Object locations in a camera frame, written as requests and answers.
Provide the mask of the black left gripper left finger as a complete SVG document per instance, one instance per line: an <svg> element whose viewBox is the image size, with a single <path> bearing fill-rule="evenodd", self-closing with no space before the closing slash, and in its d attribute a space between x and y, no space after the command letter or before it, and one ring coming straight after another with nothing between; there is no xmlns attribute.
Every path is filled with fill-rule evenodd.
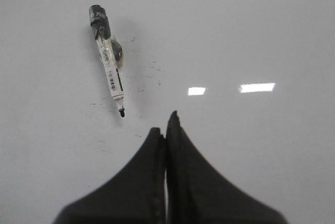
<svg viewBox="0 0 335 224"><path fill-rule="evenodd" d="M54 223L165 223L165 169L165 139L154 127L113 178L65 206Z"/></svg>

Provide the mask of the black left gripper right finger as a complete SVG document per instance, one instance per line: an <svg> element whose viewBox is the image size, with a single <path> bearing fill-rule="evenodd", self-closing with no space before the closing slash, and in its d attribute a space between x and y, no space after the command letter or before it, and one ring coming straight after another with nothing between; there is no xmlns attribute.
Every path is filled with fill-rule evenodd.
<svg viewBox="0 0 335 224"><path fill-rule="evenodd" d="M172 112L166 131L168 223L287 223L246 194L202 156Z"/></svg>

